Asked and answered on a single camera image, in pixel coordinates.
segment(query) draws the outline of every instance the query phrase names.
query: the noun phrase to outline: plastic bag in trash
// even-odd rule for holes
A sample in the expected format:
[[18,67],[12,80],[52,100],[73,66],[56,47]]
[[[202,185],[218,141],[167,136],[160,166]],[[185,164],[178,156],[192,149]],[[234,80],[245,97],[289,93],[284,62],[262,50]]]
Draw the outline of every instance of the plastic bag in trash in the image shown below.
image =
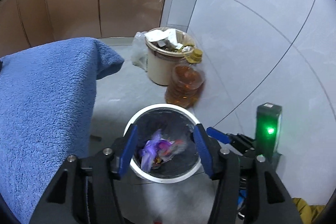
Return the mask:
[[174,155],[178,155],[187,147],[185,140],[169,141],[162,138],[162,130],[158,129],[152,139],[147,141],[145,147],[139,151],[141,160],[141,170],[149,172],[151,168],[157,169],[172,160]]
[[145,33],[137,32],[132,42],[132,64],[147,71],[147,55],[148,49],[146,46]]

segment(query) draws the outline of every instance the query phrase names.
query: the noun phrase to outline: metal screw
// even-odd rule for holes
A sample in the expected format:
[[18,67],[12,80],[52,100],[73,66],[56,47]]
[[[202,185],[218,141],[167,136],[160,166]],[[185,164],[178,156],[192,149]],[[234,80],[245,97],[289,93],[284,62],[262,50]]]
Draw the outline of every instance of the metal screw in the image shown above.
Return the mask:
[[257,156],[257,161],[258,161],[258,162],[265,162],[265,160],[266,160],[266,158],[265,158],[264,155],[258,155],[258,156]]
[[227,155],[230,153],[230,149],[228,149],[227,147],[224,147],[224,148],[221,148],[220,149],[220,152],[223,154],[223,155]]
[[111,153],[112,153],[112,149],[109,148],[109,147],[108,147],[108,148],[105,148],[105,149],[103,150],[103,154],[106,155],[106,156],[107,156],[107,155],[110,155]]
[[67,161],[68,162],[74,162],[77,159],[77,157],[75,155],[70,155],[67,157]]

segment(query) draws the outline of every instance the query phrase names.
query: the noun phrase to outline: cooking oil bottle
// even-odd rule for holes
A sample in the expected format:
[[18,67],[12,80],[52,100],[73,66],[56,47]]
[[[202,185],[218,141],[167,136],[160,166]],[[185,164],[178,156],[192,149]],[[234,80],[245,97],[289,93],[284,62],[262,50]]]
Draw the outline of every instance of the cooking oil bottle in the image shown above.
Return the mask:
[[165,95],[168,104],[188,108],[198,100],[205,79],[200,67],[202,54],[195,48],[173,68]]

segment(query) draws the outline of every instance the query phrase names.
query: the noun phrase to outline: trash can rim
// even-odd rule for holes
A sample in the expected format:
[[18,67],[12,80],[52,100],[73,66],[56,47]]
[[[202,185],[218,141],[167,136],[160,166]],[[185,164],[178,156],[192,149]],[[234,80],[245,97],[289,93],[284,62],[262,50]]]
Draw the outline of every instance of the trash can rim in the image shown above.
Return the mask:
[[[191,122],[193,122],[194,125],[200,123],[199,120],[192,113],[190,113],[188,110],[186,110],[182,107],[179,107],[179,106],[176,106],[176,105],[171,105],[171,104],[155,104],[155,105],[147,106],[147,107],[139,110],[137,113],[135,113],[135,115],[133,115],[133,117],[127,123],[125,131],[124,131],[124,135],[126,134],[129,126],[132,123],[134,123],[141,115],[143,115],[144,113],[146,113],[150,110],[155,110],[155,109],[172,109],[172,110],[175,110],[175,111],[181,113],[182,115],[186,116],[187,118],[189,118],[189,120]],[[137,163],[134,161],[133,158],[131,159],[130,167],[133,169],[133,171],[135,173],[137,173],[138,175],[140,175],[144,179],[147,179],[147,180],[150,180],[150,181],[153,181],[153,182],[157,182],[157,183],[176,183],[176,182],[180,182],[180,181],[183,181],[183,180],[191,177],[197,170],[199,170],[199,168],[201,167],[201,159],[198,158],[196,164],[187,173],[181,175],[180,177],[172,178],[172,179],[156,178],[156,177],[142,171],[141,168],[137,165]]]

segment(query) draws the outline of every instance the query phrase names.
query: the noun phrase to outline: yellow cloth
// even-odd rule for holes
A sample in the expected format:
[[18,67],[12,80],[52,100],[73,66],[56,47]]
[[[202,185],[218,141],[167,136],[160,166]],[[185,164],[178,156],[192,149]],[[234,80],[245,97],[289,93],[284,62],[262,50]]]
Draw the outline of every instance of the yellow cloth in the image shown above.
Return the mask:
[[303,224],[311,224],[324,209],[324,205],[311,205],[302,198],[292,198],[297,210],[300,213]]

